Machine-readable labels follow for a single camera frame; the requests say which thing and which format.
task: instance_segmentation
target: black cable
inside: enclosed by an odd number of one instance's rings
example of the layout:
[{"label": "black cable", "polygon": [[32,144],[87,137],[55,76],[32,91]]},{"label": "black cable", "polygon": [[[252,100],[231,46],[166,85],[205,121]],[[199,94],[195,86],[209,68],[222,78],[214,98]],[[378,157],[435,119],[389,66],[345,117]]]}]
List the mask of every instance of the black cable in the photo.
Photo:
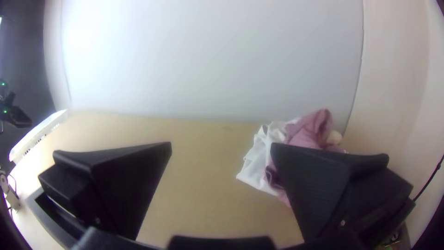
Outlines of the black cable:
[{"label": "black cable", "polygon": [[422,194],[422,192],[424,192],[424,190],[426,189],[426,187],[429,185],[429,183],[432,181],[433,177],[435,176],[436,172],[438,172],[438,170],[441,168],[441,163],[443,163],[444,160],[444,155],[443,157],[441,157],[441,160],[439,161],[438,165],[436,165],[435,171],[433,171],[433,174],[430,176],[429,180],[427,181],[427,183],[424,185],[424,187],[421,189],[421,191],[419,192],[419,194],[413,199],[413,201],[416,201],[419,196]]}]

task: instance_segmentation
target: wooden table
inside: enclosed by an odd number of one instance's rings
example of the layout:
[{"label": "wooden table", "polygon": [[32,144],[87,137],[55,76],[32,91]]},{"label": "wooden table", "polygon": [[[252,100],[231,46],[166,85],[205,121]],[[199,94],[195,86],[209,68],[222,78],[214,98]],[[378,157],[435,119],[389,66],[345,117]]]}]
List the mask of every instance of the wooden table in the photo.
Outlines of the wooden table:
[{"label": "wooden table", "polygon": [[259,125],[152,119],[78,112],[49,134],[11,174],[22,208],[13,219],[30,246],[59,249],[25,199],[37,175],[54,164],[54,150],[91,151],[170,141],[173,155],[146,213],[137,241],[166,247],[172,235],[239,238],[268,235],[281,248],[303,242],[290,208],[235,179]]}]

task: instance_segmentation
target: white wall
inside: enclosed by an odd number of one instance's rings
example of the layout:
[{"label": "white wall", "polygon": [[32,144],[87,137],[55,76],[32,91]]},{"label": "white wall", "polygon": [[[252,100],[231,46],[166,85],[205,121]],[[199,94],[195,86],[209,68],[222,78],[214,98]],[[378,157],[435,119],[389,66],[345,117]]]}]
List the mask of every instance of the white wall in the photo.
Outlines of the white wall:
[{"label": "white wall", "polygon": [[347,123],[361,0],[65,0],[77,108],[269,121],[321,107]]},{"label": "white wall", "polygon": [[[365,0],[364,30],[342,145],[355,153],[388,153],[389,167],[414,185],[413,198],[444,152],[444,18],[435,0]],[[407,218],[412,246],[443,196],[442,171]]]}]

